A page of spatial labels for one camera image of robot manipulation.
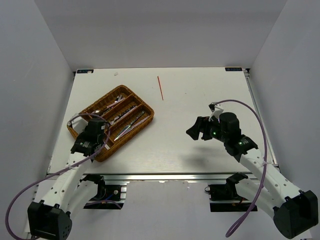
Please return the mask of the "silver knife pink handle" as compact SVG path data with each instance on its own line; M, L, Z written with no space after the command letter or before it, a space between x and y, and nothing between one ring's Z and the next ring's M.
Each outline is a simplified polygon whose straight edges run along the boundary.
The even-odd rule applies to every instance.
M136 128L140 124L144 123L149 118L150 117L147 116L147 117L143 118L142 120L140 120L138 123L135 123L134 125L131 125L130 127L125 127L124 130L114 139L114 141L117 141L118 139L120 139L121 137L123 137L124 135L126 135L127 133L132 131L134 128Z

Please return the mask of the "silver spoon pink handle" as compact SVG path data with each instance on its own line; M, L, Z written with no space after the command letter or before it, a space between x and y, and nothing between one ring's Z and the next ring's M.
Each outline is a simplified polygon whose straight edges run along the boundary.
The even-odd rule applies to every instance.
M115 101L107 106L107 109L112 109L115 105L119 104L125 97L120 94L116 97Z

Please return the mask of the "red chopstick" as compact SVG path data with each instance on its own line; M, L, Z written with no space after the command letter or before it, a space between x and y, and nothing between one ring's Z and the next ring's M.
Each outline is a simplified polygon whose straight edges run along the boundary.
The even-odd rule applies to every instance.
M159 85L161 99L162 99L162 101L164 101L164 95L163 95L162 85L161 85L161 81L160 81L160 77L159 76L157 76L157 81L158 81L158 85Z

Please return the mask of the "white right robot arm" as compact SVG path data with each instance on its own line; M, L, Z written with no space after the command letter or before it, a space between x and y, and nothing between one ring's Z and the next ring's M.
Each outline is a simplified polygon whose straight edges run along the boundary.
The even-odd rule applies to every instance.
M186 133L195 141L202 134L204 141L222 142L227 153L260 180L263 189L255 204L273 219L284 237L293 239L319 223L317 196L311 190L302 191L266 163L258 145L241 133L234 113L225 112L219 118L199 116Z

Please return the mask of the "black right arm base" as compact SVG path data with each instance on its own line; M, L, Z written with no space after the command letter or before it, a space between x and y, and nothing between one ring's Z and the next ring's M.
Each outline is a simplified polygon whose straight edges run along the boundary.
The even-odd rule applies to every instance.
M209 184L204 192L209 195L210 211L212 213L246 212L251 202L237 194L236 184L248 179L244 173L237 172L228 177L224 184Z

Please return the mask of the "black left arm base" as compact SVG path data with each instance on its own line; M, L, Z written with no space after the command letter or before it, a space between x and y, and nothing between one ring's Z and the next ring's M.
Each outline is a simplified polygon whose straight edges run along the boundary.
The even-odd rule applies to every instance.
M84 205L84 209L120 210L124 206L127 193L127 185L125 183L113 183L106 180L102 175L96 174L89 174L80 179L78 187L83 182L92 182L96 193Z

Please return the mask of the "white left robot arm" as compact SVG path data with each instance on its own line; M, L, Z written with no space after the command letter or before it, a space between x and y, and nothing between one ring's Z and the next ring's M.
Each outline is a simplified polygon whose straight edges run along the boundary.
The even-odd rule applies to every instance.
M73 218L85 204L105 196L106 187L95 180L81 179L96 155L105 148L110 124L100 118L89 120L76 137L65 168L58 174L52 187L28 209L30 234L34 238L65 240L71 233Z

